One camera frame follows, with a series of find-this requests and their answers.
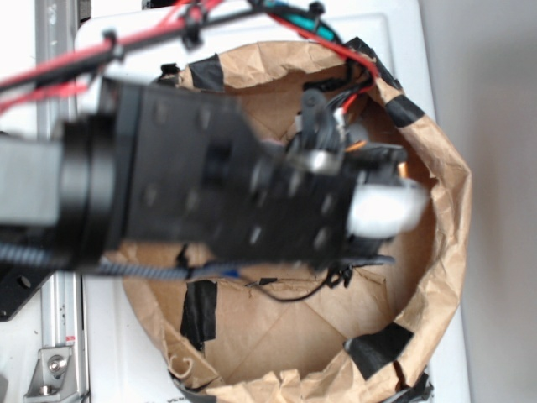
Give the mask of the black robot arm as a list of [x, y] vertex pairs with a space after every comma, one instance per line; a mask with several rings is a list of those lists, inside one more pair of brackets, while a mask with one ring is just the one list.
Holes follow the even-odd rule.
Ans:
[[34, 246], [4, 263], [163, 277], [103, 264], [124, 241], [199, 243], [198, 275], [263, 263], [383, 264], [382, 244], [414, 229], [429, 197], [399, 172], [405, 150], [364, 144], [316, 89], [287, 145], [261, 140], [223, 95], [106, 81], [97, 113], [55, 141], [1, 140], [1, 225]]

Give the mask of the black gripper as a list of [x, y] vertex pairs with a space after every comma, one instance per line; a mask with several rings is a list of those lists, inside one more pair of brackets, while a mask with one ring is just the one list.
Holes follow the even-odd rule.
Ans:
[[382, 264], [381, 246], [419, 224], [428, 196], [399, 172], [406, 150], [364, 135], [349, 150], [341, 105], [309, 88], [290, 142], [259, 146], [251, 172], [253, 259]]

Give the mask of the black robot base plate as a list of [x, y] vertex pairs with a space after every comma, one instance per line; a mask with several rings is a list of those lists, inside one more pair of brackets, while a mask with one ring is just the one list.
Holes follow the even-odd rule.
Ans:
[[16, 317], [52, 274], [52, 270], [1, 264], [1, 322]]

